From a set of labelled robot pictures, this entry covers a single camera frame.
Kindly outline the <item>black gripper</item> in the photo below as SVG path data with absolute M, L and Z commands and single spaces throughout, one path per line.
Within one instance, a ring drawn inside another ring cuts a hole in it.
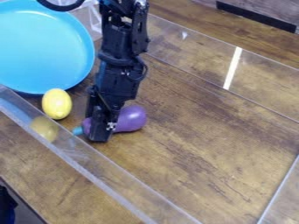
M 146 77 L 146 63 L 135 59 L 130 66 L 100 61 L 96 84 L 88 88 L 86 117 L 91 118 L 88 139 L 107 142 L 118 126 L 126 101 L 136 98 L 139 84 Z

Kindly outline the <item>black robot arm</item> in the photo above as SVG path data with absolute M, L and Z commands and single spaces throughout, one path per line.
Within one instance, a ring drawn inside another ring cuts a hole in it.
M 126 101 L 136 98 L 139 84 L 147 75 L 140 57 L 151 39 L 147 35 L 147 0 L 99 0 L 103 41 L 95 84 L 88 89 L 86 117 L 87 137 L 106 142 L 118 127 Z

